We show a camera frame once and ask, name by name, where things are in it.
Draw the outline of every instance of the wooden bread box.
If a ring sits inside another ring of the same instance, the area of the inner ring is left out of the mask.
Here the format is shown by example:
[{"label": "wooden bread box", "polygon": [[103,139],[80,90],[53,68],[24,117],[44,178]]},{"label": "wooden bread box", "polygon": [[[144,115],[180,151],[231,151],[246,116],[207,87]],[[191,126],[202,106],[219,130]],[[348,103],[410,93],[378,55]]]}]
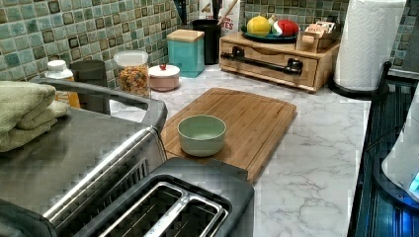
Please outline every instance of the wooden bread box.
[{"label": "wooden bread box", "polygon": [[294,42],[266,43],[233,33],[220,39],[222,70],[316,92],[333,75],[339,42],[317,52],[295,49]]}]

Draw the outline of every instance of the black cup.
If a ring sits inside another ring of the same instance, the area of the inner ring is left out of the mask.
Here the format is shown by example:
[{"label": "black cup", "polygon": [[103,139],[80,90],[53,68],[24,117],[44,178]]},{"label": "black cup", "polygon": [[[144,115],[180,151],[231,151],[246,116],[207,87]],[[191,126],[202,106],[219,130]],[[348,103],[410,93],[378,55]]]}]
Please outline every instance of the black cup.
[{"label": "black cup", "polygon": [[219,38],[221,25],[218,20],[195,20],[192,22],[194,31],[204,32],[204,61],[206,65],[217,64],[219,55]]},{"label": "black cup", "polygon": [[[70,64],[74,81],[96,86],[108,87],[105,62],[101,60],[84,60]],[[84,110],[111,114],[109,98],[98,95],[78,95],[80,107]]]}]

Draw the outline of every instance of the paper towel roll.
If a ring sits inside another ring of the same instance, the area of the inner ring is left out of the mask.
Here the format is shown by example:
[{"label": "paper towel roll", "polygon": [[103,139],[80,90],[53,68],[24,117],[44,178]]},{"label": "paper towel roll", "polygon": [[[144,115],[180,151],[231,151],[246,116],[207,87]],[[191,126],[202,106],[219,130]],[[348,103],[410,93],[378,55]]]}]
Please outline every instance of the paper towel roll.
[{"label": "paper towel roll", "polygon": [[389,60],[406,0],[351,0],[334,81],[356,91],[377,89]]}]

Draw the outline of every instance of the kitchen counter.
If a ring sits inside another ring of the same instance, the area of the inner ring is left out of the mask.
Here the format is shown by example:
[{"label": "kitchen counter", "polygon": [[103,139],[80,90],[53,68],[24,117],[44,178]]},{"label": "kitchen counter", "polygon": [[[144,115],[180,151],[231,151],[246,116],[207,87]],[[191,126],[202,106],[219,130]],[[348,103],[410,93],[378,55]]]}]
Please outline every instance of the kitchen counter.
[{"label": "kitchen counter", "polygon": [[[207,66],[181,78],[175,91],[151,93],[168,118],[212,87],[240,90],[296,105],[297,115],[255,188],[254,236],[346,236],[370,102],[321,88],[315,94]],[[141,112],[111,103],[113,115],[140,121]]]}]

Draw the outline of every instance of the wooden cutting board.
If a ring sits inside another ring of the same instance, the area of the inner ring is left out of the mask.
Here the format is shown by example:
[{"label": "wooden cutting board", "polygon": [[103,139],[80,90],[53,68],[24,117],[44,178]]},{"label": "wooden cutting board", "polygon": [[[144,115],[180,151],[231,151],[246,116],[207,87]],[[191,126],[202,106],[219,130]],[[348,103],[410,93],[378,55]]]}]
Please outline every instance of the wooden cutting board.
[{"label": "wooden cutting board", "polygon": [[[272,98],[212,88],[169,118],[161,136],[168,158],[184,157],[202,164],[217,159],[247,170],[247,180],[253,184],[292,123],[295,110],[295,105]],[[177,126],[196,115],[220,118],[227,126],[225,144],[213,156],[198,158],[181,148]]]}]

